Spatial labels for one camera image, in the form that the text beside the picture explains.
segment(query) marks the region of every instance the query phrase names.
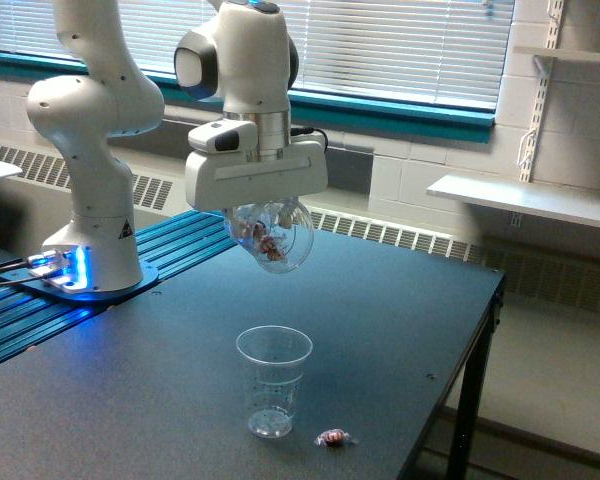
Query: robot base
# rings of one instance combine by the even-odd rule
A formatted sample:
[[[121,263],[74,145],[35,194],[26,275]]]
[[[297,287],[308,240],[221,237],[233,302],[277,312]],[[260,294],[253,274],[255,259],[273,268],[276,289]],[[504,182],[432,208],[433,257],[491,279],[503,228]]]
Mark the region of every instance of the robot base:
[[[63,302],[83,305],[114,305],[134,297],[158,283],[159,272],[156,267],[141,261],[140,268],[142,269],[142,280],[140,283],[133,287],[117,290],[115,292],[67,293],[59,288],[53,287],[44,280],[27,282],[22,284],[22,287]],[[31,275],[26,268],[0,275],[0,279],[5,281],[24,280],[27,278],[31,278]]]

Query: window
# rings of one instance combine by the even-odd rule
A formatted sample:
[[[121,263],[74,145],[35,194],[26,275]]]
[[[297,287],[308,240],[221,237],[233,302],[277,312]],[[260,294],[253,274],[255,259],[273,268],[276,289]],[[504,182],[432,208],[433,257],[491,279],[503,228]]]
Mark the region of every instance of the window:
[[[514,0],[280,0],[301,59],[296,89],[494,111]],[[119,0],[132,55],[173,72],[206,0]],[[0,51],[68,56],[51,0],[0,0]]]

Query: window sill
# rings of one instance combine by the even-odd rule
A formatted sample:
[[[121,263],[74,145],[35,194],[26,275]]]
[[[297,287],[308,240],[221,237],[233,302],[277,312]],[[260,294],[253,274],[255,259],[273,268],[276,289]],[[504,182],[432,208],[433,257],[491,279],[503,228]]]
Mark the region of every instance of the window sill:
[[[39,80],[58,74],[85,74],[81,62],[0,52],[0,76]],[[187,102],[204,110],[220,111],[216,103],[194,103],[180,90],[174,75],[147,72],[167,101]],[[400,138],[420,135],[488,143],[492,113],[366,100],[292,90],[292,115],[297,123],[333,130]]]

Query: candy wrapper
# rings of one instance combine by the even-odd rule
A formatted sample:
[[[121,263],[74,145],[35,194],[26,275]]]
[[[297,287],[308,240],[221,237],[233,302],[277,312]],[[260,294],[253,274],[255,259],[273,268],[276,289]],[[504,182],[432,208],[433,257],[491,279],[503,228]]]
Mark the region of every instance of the candy wrapper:
[[[339,428],[322,432],[313,442],[319,447],[344,447],[358,443],[349,433]]]

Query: black cable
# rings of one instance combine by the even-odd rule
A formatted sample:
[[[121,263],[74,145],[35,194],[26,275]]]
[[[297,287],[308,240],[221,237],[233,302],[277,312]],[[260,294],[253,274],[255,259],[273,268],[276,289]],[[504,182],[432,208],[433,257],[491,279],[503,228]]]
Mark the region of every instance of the black cable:
[[[58,275],[58,272],[48,273],[46,275],[42,275],[40,277],[31,277],[31,278],[23,278],[22,280],[13,280],[10,282],[0,282],[0,287],[12,287],[14,285],[21,285],[23,283],[33,282],[35,280],[44,280],[46,278],[55,277]]]
[[[329,149],[329,136],[327,135],[327,132],[325,132],[324,130],[321,130],[319,128],[314,128],[314,130],[318,133],[321,133],[322,136],[324,137],[324,151],[326,153],[327,150]]]
[[[318,132],[324,137],[324,151],[326,153],[327,149],[329,148],[329,136],[324,130],[314,127],[294,127],[291,129],[291,136],[297,137],[298,135],[310,135],[314,132]]]
[[[22,261],[17,263],[11,263],[9,265],[3,265],[0,267],[0,273],[9,272],[11,270],[16,270],[18,268],[26,268],[29,266],[29,262]]]

